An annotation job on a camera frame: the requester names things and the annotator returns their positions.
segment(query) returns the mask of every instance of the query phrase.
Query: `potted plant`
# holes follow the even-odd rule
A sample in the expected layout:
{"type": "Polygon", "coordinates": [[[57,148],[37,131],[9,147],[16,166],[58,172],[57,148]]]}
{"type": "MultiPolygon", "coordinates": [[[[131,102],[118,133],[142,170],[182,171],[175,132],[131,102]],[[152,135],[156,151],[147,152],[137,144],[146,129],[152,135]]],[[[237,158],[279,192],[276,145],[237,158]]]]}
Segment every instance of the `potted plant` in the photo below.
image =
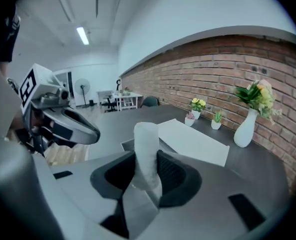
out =
{"type": "Polygon", "coordinates": [[[129,89],[129,87],[125,87],[124,89],[123,89],[123,96],[129,96],[130,95],[130,89],[129,89]]]}
{"type": "Polygon", "coordinates": [[[252,140],[257,115],[270,119],[274,124],[271,116],[280,116],[282,111],[273,108],[274,95],[271,85],[266,80],[254,81],[247,88],[237,87],[236,90],[236,96],[240,101],[249,105],[247,118],[234,134],[235,144],[244,148],[252,140]]]}
{"type": "Polygon", "coordinates": [[[189,112],[187,115],[186,115],[186,118],[184,119],[184,123],[187,125],[187,126],[192,126],[194,121],[195,121],[195,117],[193,115],[192,112],[189,112]]]}
{"type": "Polygon", "coordinates": [[[213,116],[212,122],[211,122],[211,127],[214,130],[217,130],[221,126],[221,119],[222,119],[222,113],[221,111],[216,112],[216,114],[213,116]]]}
{"type": "Polygon", "coordinates": [[[194,98],[190,102],[192,113],[195,119],[198,119],[202,110],[206,107],[206,102],[203,99],[194,98]]]}

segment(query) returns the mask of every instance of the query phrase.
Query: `red brick wall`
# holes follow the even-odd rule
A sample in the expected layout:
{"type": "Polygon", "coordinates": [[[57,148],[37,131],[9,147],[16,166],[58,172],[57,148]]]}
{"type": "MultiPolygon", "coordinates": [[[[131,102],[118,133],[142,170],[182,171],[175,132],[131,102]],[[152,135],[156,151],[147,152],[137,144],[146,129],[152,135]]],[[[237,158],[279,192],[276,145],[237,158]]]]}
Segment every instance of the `red brick wall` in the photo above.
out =
{"type": "Polygon", "coordinates": [[[284,161],[288,182],[296,190],[296,46],[240,35],[202,39],[149,59],[122,77],[128,86],[160,103],[190,110],[194,97],[207,102],[203,115],[223,111],[222,124],[236,130],[247,116],[235,87],[266,79],[274,89],[275,108],[283,116],[272,125],[258,117],[253,140],[284,161]]]}

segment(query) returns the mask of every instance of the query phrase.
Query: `tissue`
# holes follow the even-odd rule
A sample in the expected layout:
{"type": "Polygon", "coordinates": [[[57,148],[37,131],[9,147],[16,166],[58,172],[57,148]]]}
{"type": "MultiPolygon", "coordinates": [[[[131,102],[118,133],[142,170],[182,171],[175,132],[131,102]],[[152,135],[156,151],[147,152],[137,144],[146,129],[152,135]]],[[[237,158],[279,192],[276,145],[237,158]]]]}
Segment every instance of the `tissue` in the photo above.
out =
{"type": "Polygon", "coordinates": [[[134,127],[134,151],[136,153],[134,187],[141,190],[155,189],[160,183],[157,173],[159,150],[158,126],[151,122],[139,122],[134,127]]]}

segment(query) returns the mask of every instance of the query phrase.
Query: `white desk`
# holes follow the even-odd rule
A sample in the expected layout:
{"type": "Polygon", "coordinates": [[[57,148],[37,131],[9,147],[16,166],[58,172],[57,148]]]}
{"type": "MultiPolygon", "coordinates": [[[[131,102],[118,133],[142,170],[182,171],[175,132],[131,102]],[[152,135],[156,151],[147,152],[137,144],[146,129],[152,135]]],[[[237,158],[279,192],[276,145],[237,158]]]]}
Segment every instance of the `white desk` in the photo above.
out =
{"type": "Polygon", "coordinates": [[[122,109],[137,109],[138,108],[138,97],[142,97],[141,94],[137,94],[135,92],[131,92],[128,96],[122,96],[120,93],[113,93],[112,97],[117,101],[117,109],[118,111],[122,111],[122,109]],[[133,106],[122,107],[121,99],[136,99],[136,103],[133,106]]]}

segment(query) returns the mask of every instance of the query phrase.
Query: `white wall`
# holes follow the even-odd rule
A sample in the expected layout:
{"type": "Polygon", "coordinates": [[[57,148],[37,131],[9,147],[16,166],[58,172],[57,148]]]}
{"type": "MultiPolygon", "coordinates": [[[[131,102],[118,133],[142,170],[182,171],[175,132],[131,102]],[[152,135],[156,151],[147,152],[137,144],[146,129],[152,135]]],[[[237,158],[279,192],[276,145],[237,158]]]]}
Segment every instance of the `white wall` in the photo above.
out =
{"type": "MultiPolygon", "coordinates": [[[[8,77],[14,79],[19,85],[24,76],[34,63],[40,64],[55,74],[71,71],[72,84],[80,78],[90,82],[90,91],[86,95],[86,103],[89,100],[97,102],[96,91],[114,90],[118,79],[118,55],[117,50],[101,48],[49,47],[38,48],[35,45],[18,39],[15,44],[12,62],[9,64],[8,77]]],[[[83,96],[73,90],[76,106],[83,105],[83,96]]]]}
{"type": "Polygon", "coordinates": [[[296,26],[277,0],[148,0],[119,48],[119,74],[177,45],[231,34],[296,43],[296,26]]]}

